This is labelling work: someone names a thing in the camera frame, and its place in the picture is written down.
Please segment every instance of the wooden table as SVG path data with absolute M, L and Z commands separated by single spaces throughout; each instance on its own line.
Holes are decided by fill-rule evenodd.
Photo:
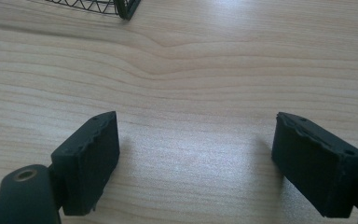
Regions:
M 121 156 L 69 223 L 357 223 L 270 159 L 276 114 L 358 147 L 358 1 L 143 0 L 130 22 L 0 0 L 0 181 L 116 110 Z

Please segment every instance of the light wood surface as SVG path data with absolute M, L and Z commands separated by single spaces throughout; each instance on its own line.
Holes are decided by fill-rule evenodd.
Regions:
M 279 111 L 358 147 L 358 1 L 143 0 L 130 22 L 0 0 L 0 181 L 116 110 L 121 156 L 70 223 L 329 219 L 270 159 Z

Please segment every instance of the metal hole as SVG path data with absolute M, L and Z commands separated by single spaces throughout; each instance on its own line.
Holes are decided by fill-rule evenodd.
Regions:
M 22 182 L 22 181 L 29 180 L 36 175 L 37 175 L 36 170 L 23 170 L 16 173 L 16 175 L 14 176 L 14 180 L 17 182 Z

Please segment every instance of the wood grain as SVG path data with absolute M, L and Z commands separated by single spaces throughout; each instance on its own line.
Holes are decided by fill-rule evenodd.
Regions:
M 321 217 L 270 159 L 279 111 L 358 147 L 358 1 L 143 0 L 130 22 L 0 0 L 0 181 L 116 110 L 117 169 L 63 223 Z

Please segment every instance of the metal wire basket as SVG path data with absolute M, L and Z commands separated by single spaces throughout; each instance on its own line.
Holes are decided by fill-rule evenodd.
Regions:
M 75 7 L 102 14 L 118 15 L 130 20 L 141 0 L 47 0 L 68 7 Z

